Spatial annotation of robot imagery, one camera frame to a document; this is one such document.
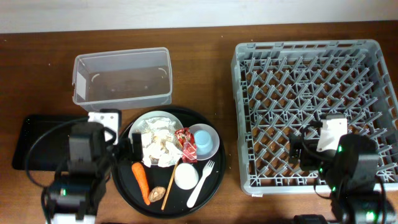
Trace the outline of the red snack wrapper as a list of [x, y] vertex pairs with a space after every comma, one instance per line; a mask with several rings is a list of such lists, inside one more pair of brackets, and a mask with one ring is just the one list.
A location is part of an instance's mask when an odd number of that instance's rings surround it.
[[189, 128], [176, 130], [175, 136], [182, 146], [182, 160], [184, 163], [197, 162], [197, 145]]

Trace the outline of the white cup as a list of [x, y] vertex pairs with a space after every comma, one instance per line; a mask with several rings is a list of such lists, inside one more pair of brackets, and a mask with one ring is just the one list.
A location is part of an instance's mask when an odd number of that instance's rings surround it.
[[176, 168], [174, 181], [178, 188], [182, 190], [190, 190], [197, 185], [199, 175], [197, 170], [191, 164], [182, 163]]

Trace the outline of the pink small bowl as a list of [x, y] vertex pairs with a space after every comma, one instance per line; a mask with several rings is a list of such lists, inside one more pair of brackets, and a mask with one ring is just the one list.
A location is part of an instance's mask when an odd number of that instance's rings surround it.
[[199, 130], [205, 130], [208, 133], [210, 133], [212, 141], [213, 141], [212, 150], [208, 154], [204, 154], [204, 155], [197, 154], [197, 160], [205, 161], [205, 160], [213, 157], [217, 153], [218, 148], [220, 146], [220, 137], [218, 136], [218, 133], [215, 131], [215, 129], [207, 124], [194, 124], [194, 125], [190, 126], [189, 129], [190, 129], [190, 132], [193, 134], [193, 136], [194, 136], [195, 132], [197, 132]]

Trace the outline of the white plastic fork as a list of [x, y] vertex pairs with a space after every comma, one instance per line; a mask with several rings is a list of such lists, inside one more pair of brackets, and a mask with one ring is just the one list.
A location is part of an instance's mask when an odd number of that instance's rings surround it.
[[202, 177], [198, 181], [196, 187], [194, 188], [193, 192], [191, 193], [191, 195], [189, 196], [189, 198], [187, 200], [188, 208], [192, 208], [195, 205], [197, 198], [199, 196], [200, 190], [203, 187], [203, 184], [204, 184], [206, 178], [211, 174], [211, 172], [214, 168], [214, 165], [215, 165], [214, 161], [208, 161], [206, 163], [206, 165], [204, 166], [204, 168], [202, 170]]

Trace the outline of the light blue cup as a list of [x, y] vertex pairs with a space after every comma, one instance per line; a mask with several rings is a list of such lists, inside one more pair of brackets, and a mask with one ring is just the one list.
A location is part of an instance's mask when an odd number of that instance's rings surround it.
[[199, 130], [194, 134], [195, 144], [197, 146], [197, 154], [208, 154], [213, 148], [213, 141], [210, 133], [205, 130]]

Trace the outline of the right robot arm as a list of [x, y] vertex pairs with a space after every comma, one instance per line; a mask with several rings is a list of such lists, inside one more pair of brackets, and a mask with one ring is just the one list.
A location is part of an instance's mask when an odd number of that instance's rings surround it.
[[[378, 155], [375, 143], [358, 134], [340, 137], [334, 155], [315, 153], [316, 140], [289, 136], [289, 162], [302, 170], [317, 170], [331, 189], [331, 211], [338, 223], [397, 223], [397, 213], [376, 176]], [[380, 191], [374, 189], [381, 184]]]

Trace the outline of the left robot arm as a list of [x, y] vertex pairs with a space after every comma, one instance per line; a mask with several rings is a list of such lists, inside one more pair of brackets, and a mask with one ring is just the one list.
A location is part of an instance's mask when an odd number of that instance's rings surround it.
[[71, 219], [74, 223], [94, 223], [107, 179], [121, 161], [140, 161], [143, 157], [141, 134], [117, 141], [117, 133], [101, 123], [85, 118], [59, 124], [41, 135], [33, 145], [57, 129], [69, 126], [69, 153], [55, 170], [50, 185], [28, 179], [42, 188], [40, 202], [46, 223]]

